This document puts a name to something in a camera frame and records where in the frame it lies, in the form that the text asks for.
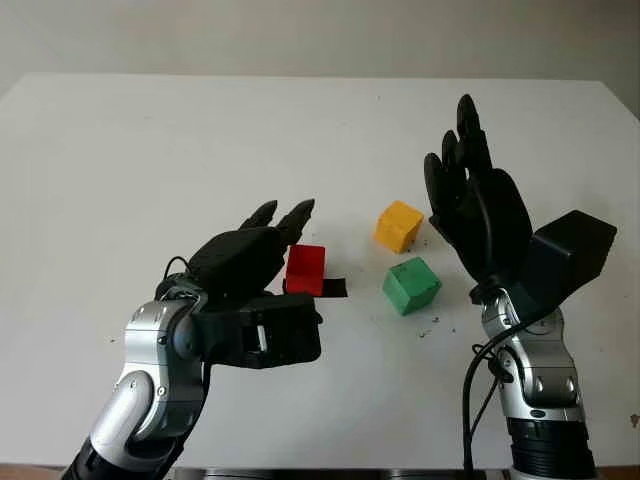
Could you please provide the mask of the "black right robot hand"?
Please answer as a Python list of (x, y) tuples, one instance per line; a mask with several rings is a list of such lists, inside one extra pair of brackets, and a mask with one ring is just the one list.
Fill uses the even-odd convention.
[(456, 129), (441, 153), (424, 158), (431, 225), (451, 245), (476, 282), (473, 296), (513, 283), (532, 236), (531, 221), (512, 177), (492, 164), (472, 97), (457, 105)]

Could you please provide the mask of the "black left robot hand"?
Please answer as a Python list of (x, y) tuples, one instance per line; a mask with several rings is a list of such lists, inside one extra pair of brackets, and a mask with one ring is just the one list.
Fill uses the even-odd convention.
[(189, 272), (209, 297), (258, 295), (280, 272), (286, 252), (302, 236), (315, 201), (301, 201), (273, 225), (277, 205), (275, 200), (263, 203), (237, 229), (215, 235), (189, 259)]

